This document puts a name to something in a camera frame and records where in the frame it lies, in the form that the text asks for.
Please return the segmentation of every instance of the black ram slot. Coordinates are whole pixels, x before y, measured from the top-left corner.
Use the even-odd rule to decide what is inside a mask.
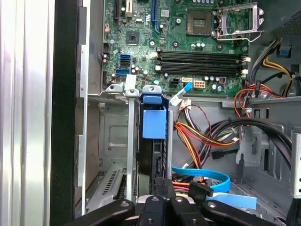
[[[179,64],[172,62],[161,62],[161,67],[169,66],[173,68],[185,68],[189,70],[190,68],[196,69],[206,69],[206,70],[218,70],[218,71],[238,71],[241,70],[240,66],[234,65],[203,65],[203,64]]]
[[[218,58],[231,58],[239,60],[241,55],[234,55],[234,54],[226,54],[226,53],[196,53],[196,52],[185,52],[185,51],[165,51],[160,48],[157,48],[157,52],[159,55],[189,55],[189,56],[203,56],[203,57],[218,57]]]
[[[206,65],[194,65],[194,64],[175,64],[175,63],[163,63],[161,65],[162,73],[171,74],[199,74],[199,75],[212,75],[212,76],[236,76],[239,73],[239,68],[227,68],[225,66],[206,66]]]
[[[218,58],[206,58],[206,57],[187,57],[187,56],[169,56],[169,57],[158,57],[157,60],[161,60],[164,62],[192,62],[192,63],[203,63],[203,64],[239,64],[238,60],[233,59],[218,59]]]

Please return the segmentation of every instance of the screw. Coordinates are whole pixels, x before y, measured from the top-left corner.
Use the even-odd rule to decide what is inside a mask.
[[[127,206],[129,206],[129,204],[128,204],[127,202],[123,201],[123,202],[121,203],[121,206],[122,206],[122,207],[127,207]]]
[[[214,208],[214,207],[216,207],[216,204],[213,203],[213,202],[209,202],[209,203],[208,203],[208,206],[210,206],[211,208]]]
[[[175,200],[177,200],[178,202],[182,202],[183,199],[181,197],[176,197]]]

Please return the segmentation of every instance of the blue plastic tab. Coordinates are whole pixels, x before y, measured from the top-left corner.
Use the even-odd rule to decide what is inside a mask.
[[[206,197],[206,200],[217,200],[223,202],[230,206],[256,209],[257,198],[237,195],[237,194],[227,194],[227,193],[214,193],[213,197]]]
[[[142,137],[146,139],[166,138],[166,110],[144,110]]]
[[[144,104],[151,104],[151,105],[161,105],[162,104],[162,97],[161,97],[161,95],[144,95],[143,96],[143,103]]]
[[[185,92],[189,92],[192,89],[192,82],[188,82],[184,87]]]

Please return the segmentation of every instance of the blue pci slot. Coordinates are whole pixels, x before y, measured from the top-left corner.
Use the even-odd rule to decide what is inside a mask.
[[[126,76],[127,74],[130,74],[129,69],[116,69],[115,74],[117,76]]]
[[[160,32],[158,30],[157,9],[158,9],[158,0],[152,0],[152,2],[151,2],[151,22],[155,26],[155,32],[160,34]]]

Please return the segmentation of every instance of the blue drive latch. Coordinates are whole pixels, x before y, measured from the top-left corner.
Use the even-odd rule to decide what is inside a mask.
[[[166,138],[166,108],[143,111],[142,137],[146,139]]]

